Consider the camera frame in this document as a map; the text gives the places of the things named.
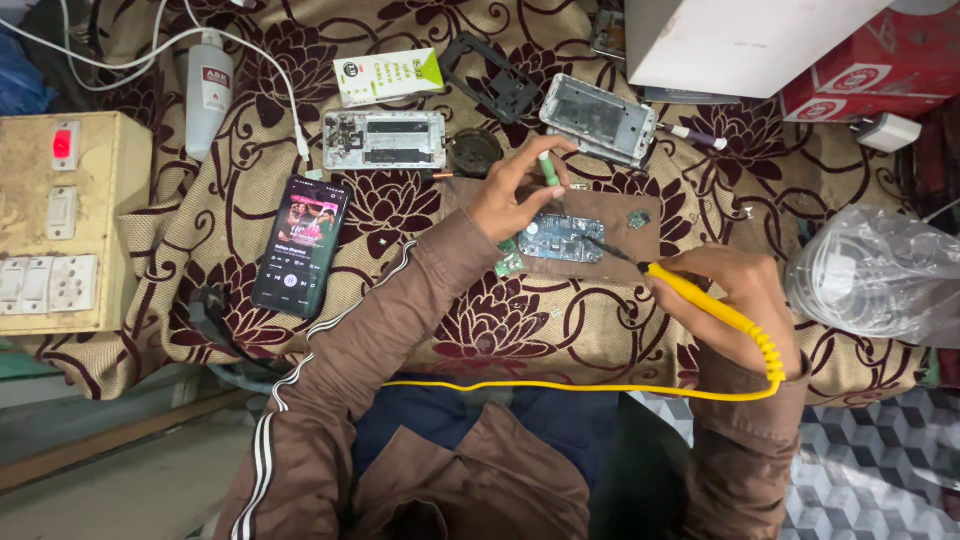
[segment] geometric patterned floor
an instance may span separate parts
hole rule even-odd
[[[633,393],[693,443],[686,400]],[[960,400],[915,388],[866,408],[807,407],[780,540],[960,540],[932,479],[960,480]]]

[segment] light switch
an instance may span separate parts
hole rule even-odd
[[[80,122],[57,122],[50,164],[55,171],[75,171],[80,160]]]
[[[23,283],[23,270],[12,268],[3,273],[0,282],[0,301],[16,302],[20,296],[20,285]]]
[[[54,187],[47,205],[47,239],[70,240],[77,228],[77,188]]]
[[[0,312],[19,315],[23,311],[20,291],[27,274],[28,257],[8,258],[0,269]]]
[[[20,291],[24,313],[40,314],[49,311],[50,272],[54,266],[52,257],[34,257],[27,265],[27,277]]]

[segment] white stripe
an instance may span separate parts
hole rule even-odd
[[[411,240],[403,245],[403,259],[400,261],[400,264],[394,268],[394,270],[383,279],[382,282],[374,285],[371,290],[376,289],[377,287],[388,282],[390,278],[396,275],[397,272],[406,268],[407,264],[410,262],[410,248],[417,245],[417,240]],[[337,315],[329,321],[324,321],[322,323],[317,323],[307,332],[307,340],[310,337],[317,333],[318,331],[330,330],[331,328],[337,326],[346,317],[351,311],[355,310],[357,306],[360,306],[360,303],[363,302],[363,299],[357,301],[356,304],[350,307],[350,309],[344,311],[340,315]],[[272,412],[263,418],[256,425],[256,433],[253,435],[253,461],[256,464],[256,485],[253,488],[253,493],[251,495],[250,502],[247,503],[247,507],[244,508],[244,511],[240,512],[240,515],[237,516],[237,521],[233,524],[233,532],[230,536],[231,540],[251,540],[252,531],[251,531],[251,520],[253,517],[253,511],[256,510],[260,501],[263,500],[264,495],[267,493],[267,488],[270,486],[270,480],[273,477],[274,473],[274,455],[273,449],[270,444],[270,429],[271,429],[271,418],[278,414],[279,412],[286,412],[290,410],[290,407],[280,398],[279,389],[280,386],[286,384],[294,384],[300,378],[300,370],[303,369],[303,366],[306,363],[313,359],[313,353],[310,353],[303,361],[300,362],[300,365],[297,366],[297,369],[285,379],[278,381],[274,385],[274,399],[276,400],[277,412]]]
[[[243,526],[241,531],[243,535],[240,537],[241,540],[251,540],[253,539],[251,531],[251,520],[253,518],[253,511],[256,510],[256,506],[260,504],[260,501],[263,501],[263,496],[267,494],[267,488],[270,486],[270,480],[274,475],[274,458],[273,453],[270,449],[270,428],[271,428],[271,419],[275,415],[275,412],[272,412],[264,417],[266,422],[264,423],[263,428],[263,454],[264,454],[264,470],[262,473],[263,476],[263,489],[256,495],[256,498],[250,501],[250,511],[247,512],[247,515],[244,516]]]
[[[253,500],[256,499],[257,493],[260,491],[261,483],[263,481],[263,453],[260,451],[261,448],[261,435],[263,434],[263,424],[266,420],[266,417],[260,419],[256,423],[256,432],[253,434],[253,464],[256,468],[256,483],[253,486],[253,492],[251,493],[251,501],[247,503],[247,507],[240,512],[240,515],[237,516],[237,521],[233,524],[233,532],[230,535],[232,540],[239,540],[237,534],[240,529],[240,522],[243,521],[243,517],[252,510]]]

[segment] hand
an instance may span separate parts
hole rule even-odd
[[[793,318],[780,287],[780,274],[773,258],[746,253],[721,244],[702,247],[665,258],[660,266],[671,272],[686,272],[714,280],[727,291],[724,304],[754,321],[777,344],[787,380],[800,377],[803,366],[794,337]],[[657,304],[694,336],[717,353],[759,373],[766,373],[763,354],[753,339],[684,300],[662,280],[646,277]]]
[[[467,213],[493,243],[498,244],[526,229],[540,209],[563,197],[570,187],[566,163],[550,154],[560,185],[535,191],[522,205],[516,201],[518,187],[531,183],[534,176],[542,178],[537,156],[554,148],[574,152],[577,145],[561,135],[538,135],[527,141],[511,159],[498,161],[490,168],[487,181],[470,201]]]

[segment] jacket sleeve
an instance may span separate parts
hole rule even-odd
[[[352,421],[453,300],[502,257],[462,210],[424,233],[410,253],[405,268],[315,335],[313,357],[275,386],[216,538],[339,537],[353,471]]]
[[[700,387],[722,393],[754,392],[769,381],[709,347],[700,362]],[[684,536],[777,538],[785,516],[790,464],[800,448],[799,427],[810,378],[780,385],[755,402],[690,400],[693,451],[686,471]]]

